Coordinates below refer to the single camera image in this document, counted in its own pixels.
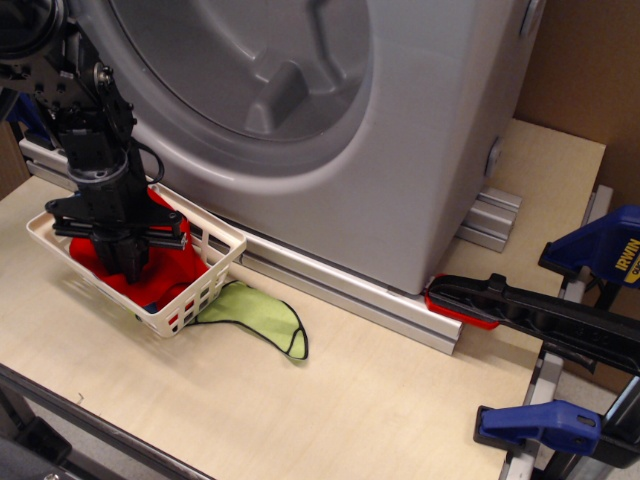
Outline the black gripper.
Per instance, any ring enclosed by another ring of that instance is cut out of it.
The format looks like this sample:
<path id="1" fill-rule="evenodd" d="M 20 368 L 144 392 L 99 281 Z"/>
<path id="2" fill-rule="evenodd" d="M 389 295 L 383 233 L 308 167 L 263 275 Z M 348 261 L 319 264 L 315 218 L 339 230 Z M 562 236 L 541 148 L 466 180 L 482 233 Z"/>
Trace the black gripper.
<path id="1" fill-rule="evenodd" d="M 140 280 L 149 248 L 182 250 L 183 216 L 151 199 L 146 177 L 128 167 L 68 169 L 76 192 L 45 205 L 58 235 L 87 238 L 109 274 Z"/>

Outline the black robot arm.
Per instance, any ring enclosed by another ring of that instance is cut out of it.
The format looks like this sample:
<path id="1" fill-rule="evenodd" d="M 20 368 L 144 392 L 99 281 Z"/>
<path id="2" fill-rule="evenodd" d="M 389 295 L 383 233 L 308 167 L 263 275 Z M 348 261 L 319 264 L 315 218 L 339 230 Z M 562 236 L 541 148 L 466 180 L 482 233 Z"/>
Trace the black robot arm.
<path id="1" fill-rule="evenodd" d="M 139 281 L 153 247 L 182 250 L 181 214 L 153 201 L 133 106 L 63 1 L 1 4 L 1 98 L 35 101 L 67 158 L 75 193 L 49 201 L 60 236 L 91 241 L 111 274 Z"/>

